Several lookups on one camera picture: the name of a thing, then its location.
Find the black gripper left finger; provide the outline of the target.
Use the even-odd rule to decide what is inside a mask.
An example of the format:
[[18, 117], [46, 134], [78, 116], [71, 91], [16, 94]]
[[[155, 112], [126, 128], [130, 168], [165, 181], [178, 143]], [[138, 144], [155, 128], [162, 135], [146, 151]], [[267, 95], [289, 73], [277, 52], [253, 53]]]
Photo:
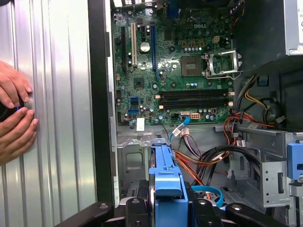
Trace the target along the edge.
[[99, 201], [57, 224], [58, 227], [149, 227], [146, 180], [132, 182], [117, 207]]

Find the person's left hand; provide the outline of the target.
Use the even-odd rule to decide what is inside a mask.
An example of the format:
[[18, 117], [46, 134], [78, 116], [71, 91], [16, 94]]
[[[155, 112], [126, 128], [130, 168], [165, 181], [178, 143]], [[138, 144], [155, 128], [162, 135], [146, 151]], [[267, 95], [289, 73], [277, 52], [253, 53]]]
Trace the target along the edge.
[[0, 61], [0, 101], [7, 108], [20, 106], [20, 99], [27, 103], [32, 88], [25, 76], [9, 64]]

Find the person's right hand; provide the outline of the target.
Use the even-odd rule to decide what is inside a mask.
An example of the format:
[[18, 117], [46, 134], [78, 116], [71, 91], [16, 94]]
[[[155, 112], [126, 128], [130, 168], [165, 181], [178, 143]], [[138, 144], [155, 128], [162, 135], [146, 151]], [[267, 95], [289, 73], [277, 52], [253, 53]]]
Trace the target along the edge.
[[19, 109], [0, 123], [0, 165], [26, 153], [36, 139], [39, 120], [35, 111], [25, 107]]

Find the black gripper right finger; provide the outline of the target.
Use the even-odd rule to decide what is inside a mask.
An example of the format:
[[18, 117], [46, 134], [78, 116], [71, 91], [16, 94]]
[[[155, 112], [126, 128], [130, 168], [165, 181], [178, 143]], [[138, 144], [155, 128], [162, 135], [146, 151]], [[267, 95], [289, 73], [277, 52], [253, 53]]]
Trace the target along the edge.
[[285, 227], [273, 217], [243, 203], [217, 207], [207, 199], [199, 199], [187, 183], [189, 227]]

